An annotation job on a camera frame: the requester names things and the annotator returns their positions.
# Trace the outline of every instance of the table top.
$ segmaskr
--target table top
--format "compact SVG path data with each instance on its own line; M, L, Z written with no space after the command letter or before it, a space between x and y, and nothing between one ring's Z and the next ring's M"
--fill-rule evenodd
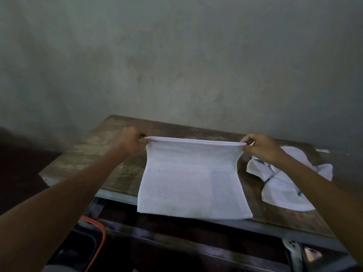
M43 179L65 180L98 160L109 148L116 133L126 126L145 130L150 136L192 138L220 141L240 141L243 134L194 128L151 120L111 115L92 130L87 139L65 152L40 172ZM303 150L313 165L322 159L310 144L277 140L280 145L289 145ZM119 165L102 186L104 190L137 196L146 166L146 150ZM267 204L261 200L264 183L256 176L246 173L247 163L238 161L238 176L248 205L256 222L285 227L325 237L334 237L329 226L314 211L298 212Z

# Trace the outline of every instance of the folded towel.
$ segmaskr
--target folded towel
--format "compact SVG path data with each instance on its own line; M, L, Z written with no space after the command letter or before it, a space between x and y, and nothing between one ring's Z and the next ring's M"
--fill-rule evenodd
M333 166L331 164L314 167L302 150L291 146L282 146L281 148L294 159L311 168L322 177L329 181L332 180ZM263 182L266 182L261 193L262 201L295 211L315 210L315 207L300 192L288 175L275 166L262 162L256 157L252 157L247 164L246 171L258 176Z
M147 137L140 213L203 219L252 218L237 161L245 143Z

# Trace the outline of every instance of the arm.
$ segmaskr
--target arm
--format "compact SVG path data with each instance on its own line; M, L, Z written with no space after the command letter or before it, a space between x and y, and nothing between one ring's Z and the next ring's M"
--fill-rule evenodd
M350 254L363 265L363 206L333 182L289 156L271 137L252 133L241 142L247 143L244 151L274 165L291 178Z
M110 173L148 143L124 128L96 163L0 216L0 270L41 271Z

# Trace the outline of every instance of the left hand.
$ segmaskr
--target left hand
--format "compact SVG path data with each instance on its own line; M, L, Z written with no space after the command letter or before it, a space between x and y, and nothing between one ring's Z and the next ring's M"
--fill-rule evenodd
M149 140L144 138L146 136L145 132L135 127L125 127L116 135L111 149L125 153L128 156L137 154L148 144Z

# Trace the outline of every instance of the gray wall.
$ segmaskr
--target gray wall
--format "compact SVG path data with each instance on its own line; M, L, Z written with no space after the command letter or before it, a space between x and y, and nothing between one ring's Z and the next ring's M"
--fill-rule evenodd
M110 114L360 158L363 0L1 0L3 137L65 150Z

